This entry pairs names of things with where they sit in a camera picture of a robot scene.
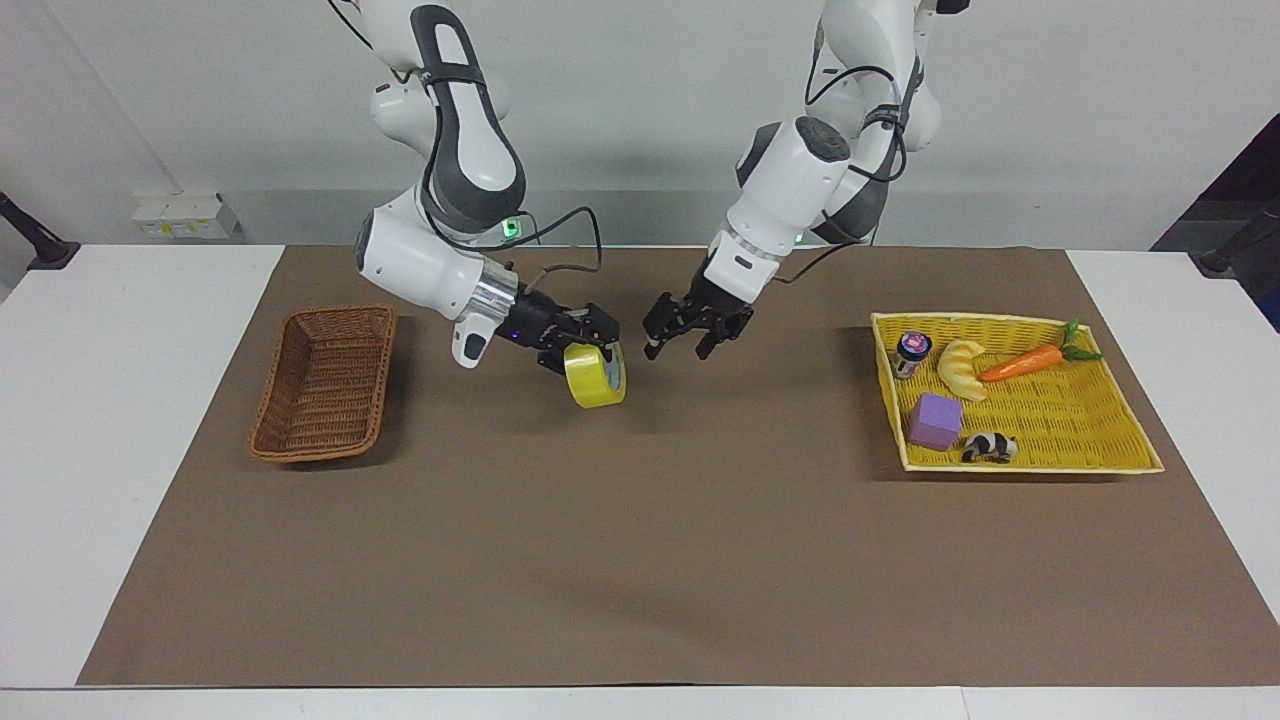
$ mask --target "brown paper mat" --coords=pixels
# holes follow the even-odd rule
[[[852,249],[709,361],[648,363],[640,318],[699,258],[548,279],[625,323],[630,397],[589,413],[526,348],[462,370],[399,304],[383,437],[291,470],[244,454],[280,319],[388,297],[349,249],[288,249],[79,683],[1280,684],[1280,629],[1065,254]],[[873,310],[1093,325],[1169,471],[908,475]]]

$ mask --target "toy panda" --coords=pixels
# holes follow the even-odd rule
[[[965,442],[964,455],[960,459],[965,462],[991,460],[992,462],[1005,465],[1015,455],[1018,455],[1016,438],[1006,437],[1001,433],[978,433]]]

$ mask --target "wicker basket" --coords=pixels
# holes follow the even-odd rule
[[[268,462],[302,462],[372,447],[394,336],[389,305],[289,315],[280,327],[248,454]]]
[[[888,421],[908,470],[959,473],[1160,473],[1147,433],[1125,402],[1106,361],[1062,363],[1053,368],[987,383],[989,397],[964,401],[961,442],[946,452],[909,445],[905,428],[920,396],[951,396],[937,373],[937,360],[954,340],[974,340],[987,352],[974,360],[980,374],[1027,350],[1062,342],[1064,323],[1010,315],[964,313],[874,314],[876,365]],[[890,354],[908,331],[933,340],[933,351],[915,377],[899,380],[890,370]],[[1080,325],[1075,345],[1098,351],[1092,332]],[[979,432],[1000,432],[1018,439],[1018,455],[1009,465],[961,462],[961,443]]]

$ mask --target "white table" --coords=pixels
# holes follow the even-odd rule
[[[0,717],[1280,717],[1280,687],[69,689],[280,252],[86,246],[0,304]],[[1071,260],[1275,614],[1280,336],[1184,256]]]

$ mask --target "wall socket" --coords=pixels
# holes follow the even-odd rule
[[[239,220],[214,195],[165,195],[138,197],[133,222],[148,240],[227,240]]]

